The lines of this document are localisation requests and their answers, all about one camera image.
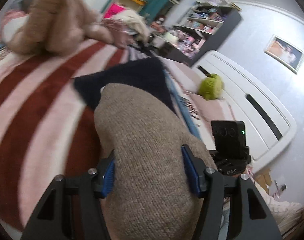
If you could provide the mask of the brown knit sweater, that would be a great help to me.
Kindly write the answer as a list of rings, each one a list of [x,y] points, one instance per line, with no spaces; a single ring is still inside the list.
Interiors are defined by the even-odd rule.
[[[202,200],[191,193],[181,146],[215,167],[204,143],[148,92],[104,87],[94,113],[102,157],[114,154],[112,192],[101,201],[111,239],[191,239]]]

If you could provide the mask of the black bookshelf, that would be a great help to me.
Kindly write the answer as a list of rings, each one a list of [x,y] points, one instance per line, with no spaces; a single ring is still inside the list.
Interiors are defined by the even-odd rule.
[[[157,55],[195,64],[206,52],[218,50],[241,22],[236,8],[197,3],[169,31],[153,39]]]

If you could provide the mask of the striped fleece blanket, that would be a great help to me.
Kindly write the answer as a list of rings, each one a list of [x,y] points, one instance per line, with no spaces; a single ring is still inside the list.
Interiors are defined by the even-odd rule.
[[[95,110],[78,76],[129,59],[127,49],[87,40],[67,57],[36,55],[0,76],[0,219],[23,230],[55,175],[78,176],[102,159]]]

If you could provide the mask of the beige clothes pile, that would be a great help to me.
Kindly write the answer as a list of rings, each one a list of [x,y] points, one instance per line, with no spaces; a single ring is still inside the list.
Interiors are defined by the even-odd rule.
[[[149,28],[146,25],[145,19],[134,10],[125,9],[113,15],[112,19],[123,22],[123,24],[127,25],[139,34],[139,40],[144,43],[148,42],[150,36]]]

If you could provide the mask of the black folded garment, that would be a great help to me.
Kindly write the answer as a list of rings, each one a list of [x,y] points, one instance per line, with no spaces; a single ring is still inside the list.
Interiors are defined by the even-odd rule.
[[[118,64],[102,72],[79,76],[74,88],[96,115],[120,114],[131,108],[152,111],[175,108],[164,74],[164,64],[157,57]]]

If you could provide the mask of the green plush toy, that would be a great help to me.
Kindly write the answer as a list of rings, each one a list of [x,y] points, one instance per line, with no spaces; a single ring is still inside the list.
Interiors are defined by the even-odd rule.
[[[223,81],[217,74],[207,74],[200,83],[198,94],[206,100],[219,99],[223,91]]]

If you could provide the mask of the yellow framed cabinet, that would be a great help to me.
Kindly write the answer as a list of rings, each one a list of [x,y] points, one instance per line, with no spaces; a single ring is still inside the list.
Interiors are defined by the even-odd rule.
[[[134,10],[137,13],[147,4],[144,0],[116,0],[115,3],[127,9]]]

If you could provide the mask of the pink knit pillow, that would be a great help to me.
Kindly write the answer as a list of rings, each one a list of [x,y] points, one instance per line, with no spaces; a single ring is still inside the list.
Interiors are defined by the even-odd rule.
[[[194,93],[189,93],[189,96],[212,139],[211,121],[236,121],[231,105],[225,99],[206,100]]]

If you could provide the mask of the white bed headboard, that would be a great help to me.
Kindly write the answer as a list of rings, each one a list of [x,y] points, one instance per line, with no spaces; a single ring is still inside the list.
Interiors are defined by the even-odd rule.
[[[192,65],[201,78],[218,74],[223,98],[230,104],[236,120],[245,123],[246,143],[258,172],[277,158],[291,143],[297,125],[281,101],[246,69],[212,50]]]

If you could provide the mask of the magenta bag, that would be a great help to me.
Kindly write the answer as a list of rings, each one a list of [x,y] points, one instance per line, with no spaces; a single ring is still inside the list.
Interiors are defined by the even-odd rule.
[[[103,18],[111,18],[113,15],[116,15],[122,11],[124,11],[126,8],[118,5],[116,3],[113,3],[109,9],[106,11],[106,13],[104,14]]]

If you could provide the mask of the white pink far pillow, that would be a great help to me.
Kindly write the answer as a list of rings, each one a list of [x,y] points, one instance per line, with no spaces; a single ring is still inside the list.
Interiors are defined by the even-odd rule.
[[[201,85],[202,78],[187,65],[170,59],[162,59],[167,70],[184,90],[196,94]]]

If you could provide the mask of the framed photo on wall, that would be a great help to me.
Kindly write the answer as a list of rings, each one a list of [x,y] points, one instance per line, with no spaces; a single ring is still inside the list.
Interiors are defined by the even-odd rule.
[[[304,60],[304,52],[274,35],[264,52],[297,74]]]

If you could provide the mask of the pink crumpled quilt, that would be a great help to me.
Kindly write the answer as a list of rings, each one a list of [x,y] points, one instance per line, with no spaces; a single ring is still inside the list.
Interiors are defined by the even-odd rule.
[[[115,41],[83,0],[33,0],[28,13],[9,20],[1,32],[2,41],[17,54],[46,50],[67,55],[85,37],[106,44]]]

